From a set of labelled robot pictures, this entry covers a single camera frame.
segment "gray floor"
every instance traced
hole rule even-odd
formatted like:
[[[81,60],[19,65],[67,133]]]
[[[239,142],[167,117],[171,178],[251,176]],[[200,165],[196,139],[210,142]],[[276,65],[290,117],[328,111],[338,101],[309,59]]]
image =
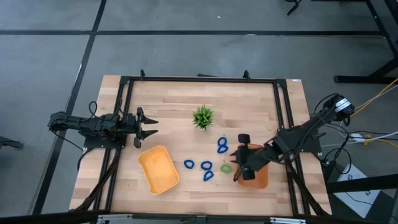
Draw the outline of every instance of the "gray floor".
[[[0,0],[0,29],[90,30],[99,4],[99,0]],[[377,30],[364,3],[303,1],[287,17],[291,6],[281,0],[113,0],[106,5],[99,29]],[[396,32],[385,6],[375,6],[387,28]],[[23,150],[4,147],[0,152],[2,217],[29,213],[54,139],[47,130],[49,115],[64,110],[87,40],[85,35],[0,35],[0,135],[25,143]],[[249,70],[256,78],[299,78],[311,110],[333,92],[360,105],[384,85],[337,85],[333,75],[365,76],[391,58],[386,42],[378,38],[97,36],[73,114],[89,115],[88,103],[96,99],[103,75],[138,75],[140,69],[147,75],[241,77]],[[377,99],[353,119],[349,130],[395,131],[397,91]],[[336,131],[325,131],[328,134],[322,144],[343,140]],[[83,144],[74,131],[69,131],[67,138]],[[398,151],[390,145],[375,142],[346,148],[353,164],[368,176],[392,174],[398,169],[393,162]],[[67,211],[80,154],[64,143],[44,212]],[[347,162],[341,156],[339,163]]]

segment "green plant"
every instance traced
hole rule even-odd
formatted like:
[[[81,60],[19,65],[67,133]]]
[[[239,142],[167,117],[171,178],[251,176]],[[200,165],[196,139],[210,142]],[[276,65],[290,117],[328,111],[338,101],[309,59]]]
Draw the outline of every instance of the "green plant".
[[[207,108],[205,105],[198,107],[196,111],[193,112],[193,121],[196,128],[204,129],[209,125],[213,125],[213,110]]]

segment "blue ring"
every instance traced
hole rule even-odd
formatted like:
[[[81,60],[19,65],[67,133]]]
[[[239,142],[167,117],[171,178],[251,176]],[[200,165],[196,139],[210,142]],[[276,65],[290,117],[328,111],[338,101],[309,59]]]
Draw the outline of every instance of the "blue ring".
[[[200,164],[200,167],[201,167],[203,170],[210,170],[212,166],[213,166],[213,164],[212,164],[210,161],[203,161],[203,162]]]
[[[193,166],[195,166],[195,163],[191,160],[191,159],[187,159],[187,160],[185,160],[184,161],[184,166],[187,168],[187,169],[193,169]]]
[[[218,145],[217,153],[218,154],[222,154],[222,153],[228,151],[229,147],[226,144],[227,144],[226,137],[222,136],[221,138],[218,139],[218,141],[217,141],[217,145]]]
[[[213,171],[208,170],[208,171],[205,172],[205,175],[203,176],[203,181],[206,182],[207,180],[210,180],[213,177],[214,177]]]

